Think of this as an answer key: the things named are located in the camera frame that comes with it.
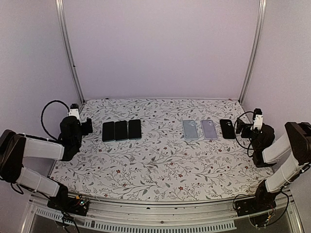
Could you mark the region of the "black silicone phone case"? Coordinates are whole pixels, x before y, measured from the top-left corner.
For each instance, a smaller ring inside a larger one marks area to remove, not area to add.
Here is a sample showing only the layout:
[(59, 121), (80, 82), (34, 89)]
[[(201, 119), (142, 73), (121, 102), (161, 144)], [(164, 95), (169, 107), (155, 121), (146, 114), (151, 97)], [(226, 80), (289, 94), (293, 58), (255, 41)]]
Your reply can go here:
[(234, 127), (230, 119), (220, 119), (220, 126), (224, 139), (235, 139)]

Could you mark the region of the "lilac silicone phone case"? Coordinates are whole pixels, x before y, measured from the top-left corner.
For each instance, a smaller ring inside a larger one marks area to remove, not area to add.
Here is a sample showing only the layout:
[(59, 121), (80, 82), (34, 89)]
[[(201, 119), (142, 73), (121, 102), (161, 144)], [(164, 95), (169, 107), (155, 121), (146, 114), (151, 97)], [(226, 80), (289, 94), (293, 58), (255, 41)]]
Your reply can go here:
[(209, 139), (217, 139), (217, 132), (215, 129), (214, 122), (210, 119), (208, 120), (201, 120), (201, 126), (203, 130), (203, 135), (206, 140)]

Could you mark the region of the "light blue silicone phone case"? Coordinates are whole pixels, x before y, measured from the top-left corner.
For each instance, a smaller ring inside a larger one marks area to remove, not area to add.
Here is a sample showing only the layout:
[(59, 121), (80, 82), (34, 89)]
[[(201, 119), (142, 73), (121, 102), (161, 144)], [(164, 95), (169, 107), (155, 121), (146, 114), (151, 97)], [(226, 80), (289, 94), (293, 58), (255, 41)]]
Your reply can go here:
[(199, 138), (196, 123), (194, 120), (183, 120), (182, 126), (185, 140), (197, 140)]

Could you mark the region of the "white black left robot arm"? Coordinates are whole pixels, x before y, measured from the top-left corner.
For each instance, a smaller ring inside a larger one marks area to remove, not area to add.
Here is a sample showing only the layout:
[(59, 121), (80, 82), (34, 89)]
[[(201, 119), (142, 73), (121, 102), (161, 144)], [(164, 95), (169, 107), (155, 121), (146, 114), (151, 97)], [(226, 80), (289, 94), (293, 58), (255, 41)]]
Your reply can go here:
[(60, 135), (49, 140), (10, 129), (0, 136), (0, 178), (46, 195), (62, 211), (72, 207), (68, 188), (23, 164), (25, 158), (48, 159), (69, 162), (79, 153), (82, 138), (93, 132), (92, 120), (85, 122), (75, 116), (67, 116), (60, 123)]

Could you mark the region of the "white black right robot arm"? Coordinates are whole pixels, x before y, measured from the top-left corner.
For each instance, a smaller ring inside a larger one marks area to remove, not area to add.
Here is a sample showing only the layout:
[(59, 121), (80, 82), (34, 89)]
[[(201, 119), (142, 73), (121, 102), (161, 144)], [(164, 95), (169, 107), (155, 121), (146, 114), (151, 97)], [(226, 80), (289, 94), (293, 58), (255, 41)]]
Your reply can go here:
[(235, 122), (236, 133), (246, 134), (249, 150), (256, 167), (270, 167), (281, 162), (277, 171), (258, 185), (251, 207), (261, 212), (282, 188), (292, 183), (311, 167), (311, 124), (287, 122), (286, 132), (276, 139), (275, 130), (264, 124), (262, 115), (256, 115), (253, 123), (245, 124), (240, 118)]

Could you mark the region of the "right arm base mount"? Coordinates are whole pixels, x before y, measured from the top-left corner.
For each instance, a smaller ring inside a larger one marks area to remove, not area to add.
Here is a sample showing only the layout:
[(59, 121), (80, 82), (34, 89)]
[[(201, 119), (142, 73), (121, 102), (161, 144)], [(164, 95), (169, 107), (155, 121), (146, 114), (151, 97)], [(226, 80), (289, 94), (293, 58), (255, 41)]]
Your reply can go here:
[(233, 201), (233, 208), (237, 212), (238, 216), (251, 215), (276, 207), (275, 199), (279, 192), (269, 192), (265, 181), (266, 180), (259, 184), (254, 197)]

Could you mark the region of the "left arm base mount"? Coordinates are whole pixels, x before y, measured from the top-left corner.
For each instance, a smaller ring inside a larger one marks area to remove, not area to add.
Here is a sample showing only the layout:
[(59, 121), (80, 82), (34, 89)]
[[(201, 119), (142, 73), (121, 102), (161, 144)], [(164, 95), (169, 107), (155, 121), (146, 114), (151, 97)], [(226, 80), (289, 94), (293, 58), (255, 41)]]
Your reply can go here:
[(70, 197), (66, 187), (60, 187), (55, 197), (50, 197), (47, 206), (68, 214), (86, 216), (89, 209), (89, 198), (82, 195)]

